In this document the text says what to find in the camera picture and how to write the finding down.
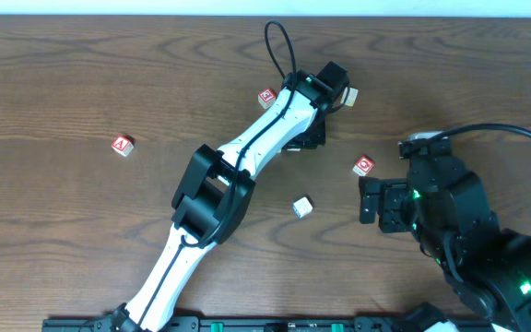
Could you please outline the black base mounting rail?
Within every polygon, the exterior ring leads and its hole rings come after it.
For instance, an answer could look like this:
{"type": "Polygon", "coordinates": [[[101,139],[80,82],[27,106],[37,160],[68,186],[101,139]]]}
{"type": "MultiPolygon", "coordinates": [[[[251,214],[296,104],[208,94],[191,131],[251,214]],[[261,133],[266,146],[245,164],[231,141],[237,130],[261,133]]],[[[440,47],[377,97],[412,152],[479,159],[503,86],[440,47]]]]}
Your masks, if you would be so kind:
{"type": "MultiPolygon", "coordinates": [[[[161,329],[171,332],[389,332],[392,318],[360,316],[343,319],[208,319],[196,316],[174,316],[161,329]]],[[[45,319],[42,332],[105,332],[116,331],[109,317],[88,319],[45,319]]]]}

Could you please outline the white and blue block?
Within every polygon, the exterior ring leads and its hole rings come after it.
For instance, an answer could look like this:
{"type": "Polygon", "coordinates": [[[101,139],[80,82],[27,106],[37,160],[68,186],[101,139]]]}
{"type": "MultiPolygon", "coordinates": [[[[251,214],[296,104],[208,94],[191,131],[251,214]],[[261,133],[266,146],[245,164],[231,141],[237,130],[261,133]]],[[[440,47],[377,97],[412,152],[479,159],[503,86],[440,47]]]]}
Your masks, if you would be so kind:
{"type": "Polygon", "coordinates": [[[293,210],[299,219],[313,211],[313,205],[307,196],[304,196],[292,204],[293,210]]]}

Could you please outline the red number 3 block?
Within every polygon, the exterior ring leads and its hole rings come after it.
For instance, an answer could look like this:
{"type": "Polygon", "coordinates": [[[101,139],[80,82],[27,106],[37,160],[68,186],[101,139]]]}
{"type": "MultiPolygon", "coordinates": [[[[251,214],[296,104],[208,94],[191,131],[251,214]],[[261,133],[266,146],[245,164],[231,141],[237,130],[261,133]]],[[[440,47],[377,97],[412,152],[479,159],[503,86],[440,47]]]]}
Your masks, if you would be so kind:
{"type": "Polygon", "coordinates": [[[272,89],[264,89],[258,93],[258,102],[265,109],[269,109],[277,99],[276,93],[272,89]]]}

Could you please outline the red letter A block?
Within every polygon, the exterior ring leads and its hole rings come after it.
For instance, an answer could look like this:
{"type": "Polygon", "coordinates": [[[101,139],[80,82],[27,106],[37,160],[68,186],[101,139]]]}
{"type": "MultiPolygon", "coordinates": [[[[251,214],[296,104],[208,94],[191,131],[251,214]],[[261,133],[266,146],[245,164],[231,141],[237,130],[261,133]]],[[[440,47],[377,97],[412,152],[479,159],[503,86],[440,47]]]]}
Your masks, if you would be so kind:
{"type": "Polygon", "coordinates": [[[123,157],[127,157],[133,148],[133,142],[126,136],[118,136],[112,142],[112,149],[123,157]]]}

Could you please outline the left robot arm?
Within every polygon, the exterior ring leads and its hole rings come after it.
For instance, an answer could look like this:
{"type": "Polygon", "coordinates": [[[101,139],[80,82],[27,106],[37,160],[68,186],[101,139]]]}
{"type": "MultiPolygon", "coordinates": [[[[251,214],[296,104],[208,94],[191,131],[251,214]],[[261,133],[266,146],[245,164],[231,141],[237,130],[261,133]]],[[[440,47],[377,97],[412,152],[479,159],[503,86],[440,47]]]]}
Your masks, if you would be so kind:
{"type": "Polygon", "coordinates": [[[238,228],[255,179],[283,150],[325,143],[325,117],[338,110],[348,89],[346,69],[329,62],[316,75],[284,77],[274,104],[231,142],[201,146],[192,156],[171,201],[166,245],[137,295],[111,315],[111,331],[159,331],[171,320],[185,284],[204,256],[238,228]]]}

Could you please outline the pale yellow wooden block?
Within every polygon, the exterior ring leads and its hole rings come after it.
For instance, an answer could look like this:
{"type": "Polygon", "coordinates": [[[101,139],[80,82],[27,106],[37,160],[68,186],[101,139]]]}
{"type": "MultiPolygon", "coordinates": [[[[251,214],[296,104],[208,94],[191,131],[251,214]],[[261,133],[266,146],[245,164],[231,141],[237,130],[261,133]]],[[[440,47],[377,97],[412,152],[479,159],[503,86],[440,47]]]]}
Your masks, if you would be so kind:
{"type": "Polygon", "coordinates": [[[353,107],[358,97],[359,91],[352,87],[346,87],[342,95],[341,104],[348,107],[353,107]]]}

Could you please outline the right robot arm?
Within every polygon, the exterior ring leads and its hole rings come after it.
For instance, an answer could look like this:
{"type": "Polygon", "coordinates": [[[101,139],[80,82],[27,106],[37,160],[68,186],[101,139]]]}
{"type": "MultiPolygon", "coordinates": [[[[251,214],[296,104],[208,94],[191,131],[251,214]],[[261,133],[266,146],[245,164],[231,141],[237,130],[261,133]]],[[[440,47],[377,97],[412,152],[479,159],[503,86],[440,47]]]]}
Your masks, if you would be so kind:
{"type": "Polygon", "coordinates": [[[432,258],[460,302],[510,331],[531,331],[531,236],[504,229],[478,175],[449,140],[411,151],[401,179],[359,179],[360,222],[408,232],[432,258]]]}

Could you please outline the red letter Q block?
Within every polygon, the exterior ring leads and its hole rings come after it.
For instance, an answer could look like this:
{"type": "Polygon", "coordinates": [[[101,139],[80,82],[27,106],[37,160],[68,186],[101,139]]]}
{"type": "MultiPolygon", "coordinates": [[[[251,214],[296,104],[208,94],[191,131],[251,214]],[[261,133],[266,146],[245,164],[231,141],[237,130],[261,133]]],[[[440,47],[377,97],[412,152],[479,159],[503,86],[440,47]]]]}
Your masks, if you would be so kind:
{"type": "Polygon", "coordinates": [[[358,159],[353,166],[352,171],[354,171],[358,176],[367,176],[374,166],[374,161],[368,156],[364,155],[358,159]]]}

